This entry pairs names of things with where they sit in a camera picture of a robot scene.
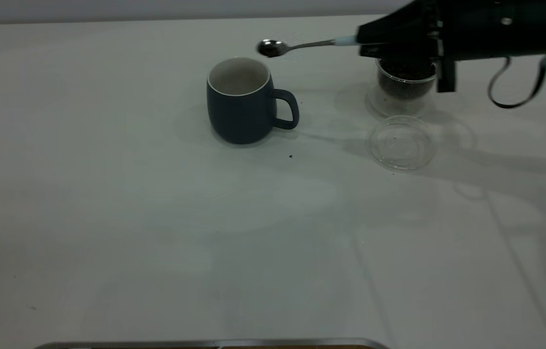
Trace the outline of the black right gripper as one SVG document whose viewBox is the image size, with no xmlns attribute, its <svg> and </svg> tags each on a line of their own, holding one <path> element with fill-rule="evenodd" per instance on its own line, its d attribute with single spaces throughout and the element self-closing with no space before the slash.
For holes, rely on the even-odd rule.
<svg viewBox="0 0 546 349">
<path fill-rule="evenodd" d="M 439 42 L 414 42 L 442 26 Z M 358 27 L 359 55 L 434 60 L 437 92 L 456 90 L 456 63 L 546 55 L 546 0 L 415 0 Z"/>
</svg>

